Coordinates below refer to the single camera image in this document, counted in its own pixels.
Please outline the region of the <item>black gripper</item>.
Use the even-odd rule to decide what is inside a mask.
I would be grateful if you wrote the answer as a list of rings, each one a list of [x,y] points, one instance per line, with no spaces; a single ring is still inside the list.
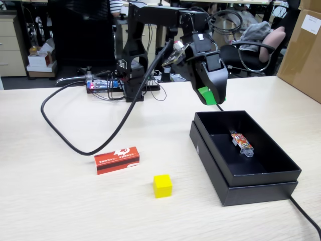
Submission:
[[[222,104],[226,97],[228,71],[219,51],[212,50],[212,39],[208,34],[193,33],[183,35],[180,40],[188,45],[180,69],[190,74],[193,90],[206,104]]]

